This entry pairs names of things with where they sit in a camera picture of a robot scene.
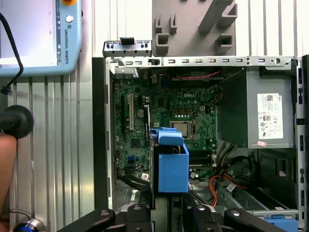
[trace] power supply label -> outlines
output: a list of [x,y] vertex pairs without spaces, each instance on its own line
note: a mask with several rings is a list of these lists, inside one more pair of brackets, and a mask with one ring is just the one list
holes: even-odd
[[282,139],[282,97],[279,93],[257,95],[259,139]]

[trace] motherboard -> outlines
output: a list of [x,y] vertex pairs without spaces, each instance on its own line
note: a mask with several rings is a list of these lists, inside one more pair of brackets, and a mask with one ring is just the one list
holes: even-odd
[[113,80],[116,169],[137,177],[149,172],[149,125],[181,131],[190,153],[190,173],[210,176],[216,154],[214,90],[167,88],[166,78]]

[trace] black cable cord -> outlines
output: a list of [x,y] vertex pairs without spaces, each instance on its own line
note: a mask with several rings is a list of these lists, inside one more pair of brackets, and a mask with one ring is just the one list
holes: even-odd
[[142,180],[142,179],[132,175],[131,173],[128,173],[128,172],[125,172],[125,173],[126,173],[126,176],[127,176],[128,179],[131,179],[131,180],[135,181],[136,183],[139,183],[141,185],[147,185],[147,186],[150,185],[149,181]]
[[16,74],[16,76],[11,81],[9,81],[9,83],[2,86],[2,88],[0,90],[1,93],[8,95],[11,92],[11,84],[13,84],[17,80],[17,78],[19,78],[20,75],[23,73],[24,66],[23,66],[23,64],[20,60],[20,56],[19,56],[16,44],[15,44],[15,40],[14,40],[12,31],[11,31],[10,25],[9,25],[8,21],[6,21],[6,18],[4,17],[4,15],[1,12],[0,12],[0,21],[3,24],[3,27],[5,29],[6,34],[8,35],[11,47],[13,49],[15,58],[18,62],[18,66],[19,66],[19,72]]
[[29,217],[29,215],[27,215],[26,213],[23,213],[23,212],[18,212],[18,211],[12,211],[12,210],[8,210],[10,213],[12,213],[12,214],[22,214],[22,215],[25,215],[27,218],[28,218],[28,220],[31,220],[31,218]]
[[196,192],[191,191],[191,194],[192,194],[193,198],[197,199],[198,202],[200,202],[202,204],[206,204],[204,199],[201,196],[199,196]]
[[136,190],[141,190],[142,187],[144,187],[145,185],[140,185],[138,183],[134,183],[132,182],[132,180],[130,180],[129,178],[126,178],[125,176],[121,176],[121,175],[117,175],[117,179],[121,180],[122,182],[124,182],[126,185],[129,185],[131,188],[136,189]]

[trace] pink sticker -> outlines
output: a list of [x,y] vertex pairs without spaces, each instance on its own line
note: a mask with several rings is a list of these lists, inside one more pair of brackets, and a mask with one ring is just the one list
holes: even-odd
[[257,144],[259,145],[259,146],[266,146],[266,142],[262,142],[262,141],[257,141]]

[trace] expansion slot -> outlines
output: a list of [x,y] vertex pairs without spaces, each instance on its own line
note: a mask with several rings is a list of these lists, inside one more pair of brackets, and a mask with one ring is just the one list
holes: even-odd
[[124,96],[121,96],[121,133],[126,138],[126,106]]
[[130,130],[134,130],[134,94],[129,94],[129,120],[130,120]]

